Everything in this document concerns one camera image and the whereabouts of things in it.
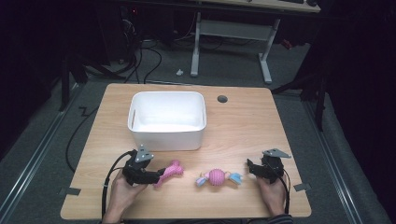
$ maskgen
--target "human hand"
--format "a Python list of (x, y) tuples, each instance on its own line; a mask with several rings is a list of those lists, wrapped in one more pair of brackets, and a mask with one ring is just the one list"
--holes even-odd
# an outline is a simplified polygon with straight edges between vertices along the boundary
[(256, 176), (256, 178), (262, 193), (262, 200), (267, 206), (271, 217), (285, 214), (284, 203), (286, 200), (286, 190), (282, 181), (277, 178), (273, 184), (270, 184), (269, 179), (259, 176)]
[(126, 182), (122, 169), (111, 184), (110, 202), (102, 223), (120, 223), (125, 210), (132, 205), (137, 195), (148, 185), (131, 186)]

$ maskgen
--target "floor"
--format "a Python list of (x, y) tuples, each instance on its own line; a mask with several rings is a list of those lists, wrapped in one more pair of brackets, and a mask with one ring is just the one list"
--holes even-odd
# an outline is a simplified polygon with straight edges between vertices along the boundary
[[(266, 85), (257, 56), (261, 42), (232, 39), (222, 44), (204, 42), (198, 77), (189, 76), (192, 53), (189, 39), (171, 48), (156, 41), (147, 41), (144, 46), (142, 63), (137, 69), (139, 78), (132, 74), (128, 83), (142, 83), (143, 77), (158, 64), (147, 83), (271, 90), (294, 79), (309, 50), (309, 45), (293, 49), (274, 45), (268, 58), (273, 83)], [(123, 65), (114, 63), (109, 68), (119, 67)], [(184, 71), (182, 76), (176, 75), (179, 69)], [(106, 85), (112, 82), (122, 80), (89, 75), (87, 84), (74, 85), (71, 78), (72, 103), (64, 112), (59, 112), (60, 83), (52, 90), (52, 97), (32, 116), (29, 126), (0, 163), (3, 202), (0, 223), (98, 222), (62, 219), (64, 195), (60, 192), (69, 187), (73, 177), (69, 166), (77, 166), (91, 129), (94, 113), (86, 115), (99, 106)], [(299, 93), (289, 90), (274, 95), (300, 175), (304, 184), (310, 186), (306, 193), (312, 215), (297, 217), (295, 223), (390, 223), (348, 147), (330, 99), (326, 98), (324, 132), (320, 132), (313, 122), (315, 102), (302, 102)]]

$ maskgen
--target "pink ball toy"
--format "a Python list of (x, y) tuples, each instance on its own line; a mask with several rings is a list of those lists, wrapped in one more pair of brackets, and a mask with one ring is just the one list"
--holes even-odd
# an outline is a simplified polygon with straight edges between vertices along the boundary
[(208, 179), (213, 186), (220, 186), (224, 183), (225, 173), (220, 169), (214, 169), (209, 172)]

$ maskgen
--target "table hole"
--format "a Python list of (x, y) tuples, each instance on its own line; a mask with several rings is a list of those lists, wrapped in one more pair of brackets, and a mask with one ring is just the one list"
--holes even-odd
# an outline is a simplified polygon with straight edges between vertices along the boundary
[(225, 95), (220, 95), (220, 96), (218, 96), (218, 101), (219, 101), (220, 103), (227, 103), (228, 98), (227, 98), (227, 96), (225, 96)]

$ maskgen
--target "pink toy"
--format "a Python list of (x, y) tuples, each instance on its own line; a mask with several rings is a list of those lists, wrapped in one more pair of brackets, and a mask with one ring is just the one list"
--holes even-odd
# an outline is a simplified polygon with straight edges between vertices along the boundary
[(201, 187), (206, 180), (209, 180), (210, 184), (213, 186), (220, 186), (224, 183), (226, 179), (233, 181), (235, 184), (240, 185), (242, 183), (241, 175), (238, 173), (231, 174), (230, 172), (223, 172), (220, 169), (211, 170), (209, 173), (201, 175), (200, 178), (196, 180), (198, 187)]
[(184, 172), (184, 169), (182, 166), (180, 166), (180, 161), (178, 160), (172, 160), (171, 164), (166, 167), (165, 172), (163, 172), (163, 175), (160, 177), (160, 180), (158, 181), (157, 184), (153, 184), (154, 188), (159, 188), (162, 184), (163, 181), (168, 178), (171, 175), (182, 175)]

